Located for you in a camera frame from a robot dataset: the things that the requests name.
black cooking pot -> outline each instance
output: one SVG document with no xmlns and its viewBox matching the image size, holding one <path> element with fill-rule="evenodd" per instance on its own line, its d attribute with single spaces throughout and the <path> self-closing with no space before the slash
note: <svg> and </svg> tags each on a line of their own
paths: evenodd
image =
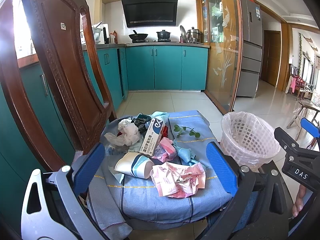
<svg viewBox="0 0 320 240">
<path fill-rule="evenodd" d="M 136 41 L 136 40 L 144 40 L 148 34 L 145 33 L 137 33 L 135 30 L 133 30 L 134 34 L 130 34 L 129 37 L 131 40 Z"/>
<path fill-rule="evenodd" d="M 166 32 L 165 30 L 162 30 L 161 32 L 157 32 L 157 33 L 158 33 L 158 39 L 162 39 L 162 40 L 170 39 L 170 33 Z"/>
</svg>

black frying pan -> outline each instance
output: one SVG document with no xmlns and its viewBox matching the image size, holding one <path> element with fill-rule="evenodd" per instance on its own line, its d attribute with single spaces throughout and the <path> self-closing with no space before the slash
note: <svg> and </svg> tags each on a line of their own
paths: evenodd
<svg viewBox="0 0 320 240">
<path fill-rule="evenodd" d="M 137 33 L 135 30 L 133 30 L 134 34 L 130 34 L 129 37 L 131 40 L 136 41 L 136 40 L 144 40 L 148 34 L 145 33 Z"/>
</svg>

trash pile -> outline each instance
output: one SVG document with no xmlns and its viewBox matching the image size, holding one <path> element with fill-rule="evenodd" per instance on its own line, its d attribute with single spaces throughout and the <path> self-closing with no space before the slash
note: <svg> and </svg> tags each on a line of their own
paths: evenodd
<svg viewBox="0 0 320 240">
<path fill-rule="evenodd" d="M 124 174 L 142 179 L 151 176 L 159 196 L 186 198 L 204 188 L 205 167 L 195 160 L 191 149 L 179 147 L 176 140 L 168 138 L 168 118 L 168 113 L 154 112 L 151 116 L 141 113 L 133 119 L 122 119 L 118 133 L 109 132 L 104 137 L 114 146 L 129 148 L 108 168 L 119 183 Z M 189 166 L 171 163 L 177 156 Z"/>
</svg>

pink cloth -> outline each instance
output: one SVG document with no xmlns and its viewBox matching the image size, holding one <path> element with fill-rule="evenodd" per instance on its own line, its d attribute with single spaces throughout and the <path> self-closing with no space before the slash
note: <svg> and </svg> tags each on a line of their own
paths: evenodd
<svg viewBox="0 0 320 240">
<path fill-rule="evenodd" d="M 162 163 L 172 161 L 177 156 L 176 149 L 172 146 L 172 143 L 172 140 L 163 137 L 152 158 L 158 159 Z"/>
<path fill-rule="evenodd" d="M 296 88 L 296 78 L 292 78 L 290 87 L 292 88 L 292 92 L 291 93 L 294 93 L 294 90 Z"/>
<path fill-rule="evenodd" d="M 204 188 L 205 172 L 201 163 L 192 166 L 175 163 L 154 165 L 150 172 L 159 196 L 186 198 Z"/>
</svg>

metal screw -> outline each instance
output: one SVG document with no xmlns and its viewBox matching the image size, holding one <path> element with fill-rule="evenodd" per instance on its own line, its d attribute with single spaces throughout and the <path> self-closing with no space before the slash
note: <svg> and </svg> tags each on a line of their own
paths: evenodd
<svg viewBox="0 0 320 240">
<path fill-rule="evenodd" d="M 249 172 L 249 167 L 248 166 L 241 166 L 241 171 L 244 172 L 244 173 L 247 173 Z"/>
<path fill-rule="evenodd" d="M 41 172 L 40 169 L 35 169 L 35 170 L 32 171 L 31 174 L 32 174 L 33 176 L 37 176 L 37 175 L 40 174 L 40 172 Z"/>
<path fill-rule="evenodd" d="M 70 171 L 70 169 L 71 169 L 71 167 L 70 167 L 69 165 L 64 165 L 64 166 L 61 168 L 62 172 L 68 172 L 68 171 Z"/>
<path fill-rule="evenodd" d="M 278 171 L 277 171 L 277 170 L 271 170 L 271 174 L 272 174 L 273 176 L 277 176 L 277 175 L 278 175 Z"/>
</svg>

